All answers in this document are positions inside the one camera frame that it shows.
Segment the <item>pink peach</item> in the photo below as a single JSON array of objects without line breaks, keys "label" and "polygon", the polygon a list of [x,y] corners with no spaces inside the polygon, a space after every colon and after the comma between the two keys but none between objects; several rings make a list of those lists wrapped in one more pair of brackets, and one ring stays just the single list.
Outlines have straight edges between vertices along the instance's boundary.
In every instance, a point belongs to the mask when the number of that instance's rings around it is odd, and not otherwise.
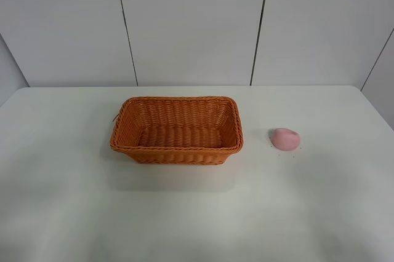
[{"label": "pink peach", "polygon": [[277,128],[272,132],[271,142],[281,151],[293,151],[300,145],[300,135],[287,128]]}]

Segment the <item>orange woven plastic basket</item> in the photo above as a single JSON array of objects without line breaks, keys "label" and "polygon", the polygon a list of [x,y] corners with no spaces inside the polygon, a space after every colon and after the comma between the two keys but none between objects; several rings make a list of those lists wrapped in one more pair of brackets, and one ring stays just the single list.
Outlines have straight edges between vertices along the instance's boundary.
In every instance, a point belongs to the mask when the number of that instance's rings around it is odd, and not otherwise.
[{"label": "orange woven plastic basket", "polygon": [[141,164],[219,165],[243,147],[230,97],[133,97],[115,120],[112,150]]}]

